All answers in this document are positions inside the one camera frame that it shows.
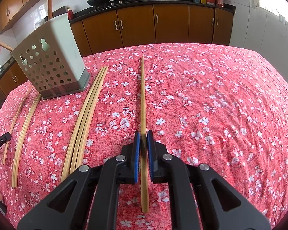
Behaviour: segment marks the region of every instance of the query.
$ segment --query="hole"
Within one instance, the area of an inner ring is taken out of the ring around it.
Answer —
[[[28,65],[28,62],[27,62],[27,60],[20,54],[19,55],[19,57],[20,57],[20,59],[22,60],[22,63],[26,66],[26,65]]]
[[[41,39],[42,49],[44,52],[48,52],[50,50],[49,44],[45,41],[45,39]]]

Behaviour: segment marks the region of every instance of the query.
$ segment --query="bamboo chopstick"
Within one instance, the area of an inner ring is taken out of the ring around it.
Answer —
[[[63,171],[62,171],[62,176],[61,176],[61,182],[64,181],[66,179],[66,177],[68,177],[68,175],[69,175],[69,168],[70,168],[70,164],[71,164],[71,158],[72,158],[73,152],[74,152],[74,144],[75,144],[76,139],[77,139],[77,135],[78,135],[78,132],[79,132],[79,128],[80,128],[82,119],[83,119],[83,115],[84,115],[85,109],[86,109],[86,107],[88,105],[90,97],[94,96],[94,95],[92,95],[92,92],[93,92],[94,87],[95,87],[95,85],[97,83],[97,80],[99,79],[99,77],[101,77],[101,73],[102,73],[103,68],[99,71],[98,75],[96,76],[96,78],[94,80],[94,83],[91,86],[91,89],[89,90],[88,95],[87,95],[87,97],[86,97],[86,99],[85,99],[85,101],[84,101],[84,103],[82,105],[81,111],[79,113],[76,125],[74,127],[74,131],[72,132],[71,139],[70,139],[70,142],[69,142],[69,145],[68,145],[67,154],[66,154],[66,157],[65,157]]]
[[[100,81],[100,83],[98,85],[98,88],[97,88],[97,91],[96,91],[96,93],[94,95],[94,99],[93,99],[92,105],[90,107],[90,111],[89,111],[87,120],[85,122],[85,127],[84,127],[84,130],[83,130],[83,133],[82,133],[82,138],[81,138],[81,142],[80,142],[80,146],[79,146],[79,152],[78,152],[78,157],[77,157],[77,162],[76,162],[76,169],[82,165],[83,156],[84,156],[84,150],[85,150],[85,145],[86,145],[86,140],[87,140],[87,137],[88,137],[88,131],[89,131],[90,126],[91,126],[91,122],[92,122],[93,114],[94,114],[94,111],[95,111],[95,107],[96,107],[96,104],[97,104],[97,101],[98,101],[98,97],[99,97],[101,88],[103,86],[103,81],[104,81],[105,76],[106,76],[107,71],[108,71],[108,68],[109,67],[107,66],[106,70],[104,71],[104,73],[102,75],[101,81]]]
[[[82,118],[82,121],[81,121],[81,124],[80,124],[80,128],[79,128],[79,131],[78,131],[78,134],[77,134],[76,144],[74,145],[74,152],[73,152],[73,155],[72,155],[70,171],[69,171],[70,174],[73,173],[76,170],[77,156],[78,156],[79,146],[80,146],[83,130],[84,130],[84,127],[85,127],[85,123],[86,123],[86,120],[87,120],[87,117],[88,117],[88,113],[90,111],[90,107],[92,105],[92,102],[93,102],[93,99],[94,99],[94,96],[95,96],[95,93],[96,93],[96,90],[97,90],[97,87],[98,87],[98,85],[99,85],[99,83],[100,83],[100,81],[102,79],[102,76],[103,76],[105,70],[106,70],[106,67],[103,67],[100,70],[100,72],[98,73],[98,77],[96,77],[95,82],[93,84],[93,91],[91,92],[91,96],[90,96],[88,104],[87,104],[87,106],[85,108],[85,112],[84,112],[84,115],[83,115],[83,118]]]
[[[142,213],[149,213],[148,167],[146,145],[146,103],[145,103],[145,68],[144,56],[141,60],[141,206]]]
[[[33,105],[31,106],[29,113],[26,117],[25,123],[22,126],[22,130],[20,132],[20,136],[18,139],[18,143],[16,146],[16,152],[14,157],[13,169],[12,169],[12,187],[17,188],[17,181],[18,181],[18,168],[19,168],[19,161],[20,155],[22,153],[22,145],[24,144],[25,136],[27,134],[27,130],[29,128],[29,124],[31,122],[32,116],[35,112],[35,109],[40,101],[42,95],[39,93],[38,96],[35,98]]]
[[[10,127],[10,131],[9,131],[10,134],[12,134],[12,132],[13,132],[15,123],[16,123],[16,121],[17,121],[17,118],[18,118],[18,116],[19,116],[19,114],[20,114],[20,112],[21,112],[21,110],[22,110],[22,106],[24,105],[24,103],[25,103],[28,95],[29,95],[30,92],[32,91],[32,88],[33,88],[33,86],[31,86],[31,88],[29,88],[29,90],[27,91],[24,99],[22,100],[22,102],[21,102],[21,104],[20,104],[20,106],[19,106],[19,108],[18,108],[18,111],[16,112],[16,115],[15,115],[15,117],[14,117],[14,119],[13,119],[13,122],[12,122],[12,124],[11,124],[11,127]],[[3,164],[3,165],[5,165],[6,154],[7,154],[7,151],[8,151],[8,144],[9,144],[9,141],[7,141],[6,144],[5,144],[5,146],[4,146],[4,153],[3,153],[3,159],[2,159],[2,164]]]

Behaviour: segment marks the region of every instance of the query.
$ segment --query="wall cabinet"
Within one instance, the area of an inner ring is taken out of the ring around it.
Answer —
[[[153,6],[117,10],[124,47],[156,43]]]
[[[232,35],[234,14],[223,9],[216,8],[214,24],[214,36],[212,44],[229,45]]]
[[[211,44],[214,33],[214,8],[189,6],[189,41]]]
[[[77,43],[81,57],[86,57],[92,54],[88,39],[86,37],[82,21],[78,21],[70,25],[74,39]]]
[[[189,5],[154,4],[157,43],[188,42]]]
[[[123,47],[116,10],[84,19],[83,26],[92,53]]]

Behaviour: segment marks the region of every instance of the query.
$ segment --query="kitchen counter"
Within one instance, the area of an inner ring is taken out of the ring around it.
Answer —
[[[83,19],[89,18],[94,15],[98,15],[100,13],[115,10],[115,9],[121,9],[121,8],[126,8],[126,7],[133,7],[133,6],[142,6],[142,5],[152,5],[152,4],[158,4],[158,3],[189,4],[189,5],[197,5],[197,6],[202,6],[202,7],[220,8],[220,9],[232,12],[232,13],[236,12],[236,7],[230,4],[224,4],[224,8],[222,8],[222,7],[215,6],[215,5],[196,3],[193,0],[113,0],[113,1],[110,1],[109,3],[106,3],[103,7],[97,7],[97,8],[89,7],[87,9],[84,9],[75,13],[74,19],[70,21],[70,24],[73,24],[75,22],[81,21]]]

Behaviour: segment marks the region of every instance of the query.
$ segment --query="red bottle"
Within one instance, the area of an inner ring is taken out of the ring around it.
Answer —
[[[68,17],[68,20],[74,19],[74,13],[70,9],[70,7],[67,7],[67,17]]]

